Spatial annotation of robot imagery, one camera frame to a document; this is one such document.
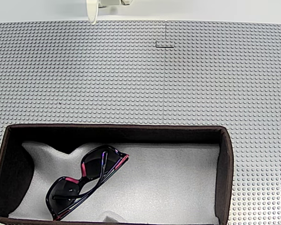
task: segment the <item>sunglasses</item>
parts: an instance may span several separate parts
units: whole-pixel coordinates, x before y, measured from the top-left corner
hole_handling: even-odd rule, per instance
[[[46,204],[54,221],[62,220],[103,185],[125,162],[129,155],[103,145],[86,154],[81,161],[82,176],[58,178],[49,188]],[[96,185],[80,195],[84,185],[98,179]]]

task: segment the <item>sunglasses frame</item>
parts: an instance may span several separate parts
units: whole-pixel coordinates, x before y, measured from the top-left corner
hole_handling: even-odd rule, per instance
[[[86,169],[85,169],[85,159],[94,151],[97,150],[102,150],[102,149],[110,149],[112,151],[114,151],[120,158],[119,160],[115,163],[115,165],[107,172],[105,173],[105,166],[106,166],[106,160],[107,160],[107,154],[106,151],[104,151],[102,153],[102,163],[101,163],[101,174],[99,177],[94,177],[94,178],[87,178],[86,175]],[[79,205],[81,205],[85,200],[87,200],[101,185],[103,185],[117,170],[119,170],[119,168],[125,163],[127,162],[127,160],[129,159],[129,155],[122,153],[120,151],[118,151],[116,148],[110,146],[110,145],[102,145],[99,146],[93,150],[91,150],[89,153],[87,153],[81,160],[81,178],[79,180],[73,179],[71,177],[60,177],[58,178],[49,188],[47,195],[46,195],[46,205],[48,210],[50,211],[53,221],[60,221],[62,220],[64,217],[66,217],[69,213],[71,213],[74,209],[76,209]],[[82,187],[93,181],[98,179],[97,184],[88,192],[85,192],[82,195],[79,195],[80,191],[82,190]],[[75,199],[80,198],[77,201],[74,201],[71,205],[69,205],[68,207],[66,207],[64,210],[62,210],[59,213],[55,213],[49,203],[49,196],[50,193],[52,192],[53,188],[55,187],[55,185],[60,182],[61,180],[67,180],[70,182],[73,182],[75,184],[79,185],[79,192],[78,192],[78,196],[75,197]]]

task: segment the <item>sunglasses lens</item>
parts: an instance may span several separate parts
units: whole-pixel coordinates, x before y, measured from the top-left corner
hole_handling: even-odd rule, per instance
[[[79,194],[79,186],[68,180],[61,180],[53,187],[49,195],[49,204],[55,214],[71,205],[75,199],[53,199],[53,196],[75,196]]]
[[[96,151],[91,152],[84,159],[84,165],[86,169],[86,176],[89,179],[96,179],[100,177],[101,171],[101,161],[103,152],[107,152],[107,162],[105,173],[115,165],[115,163],[120,159],[120,156],[110,148],[98,149]]]

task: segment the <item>gray lego baseplate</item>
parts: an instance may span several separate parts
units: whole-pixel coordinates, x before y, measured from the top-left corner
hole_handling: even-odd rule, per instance
[[[281,224],[281,25],[0,23],[0,144],[15,123],[225,126],[229,225]]]

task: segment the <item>foam cutout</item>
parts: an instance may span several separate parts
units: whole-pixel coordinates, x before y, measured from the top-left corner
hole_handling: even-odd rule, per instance
[[[35,170],[25,197],[9,218],[52,220],[45,203],[49,187],[61,176],[79,179],[81,159],[102,144],[87,143],[71,154],[44,143],[22,145]],[[219,224],[214,212],[219,145],[110,145],[129,154],[129,160],[63,221]]]

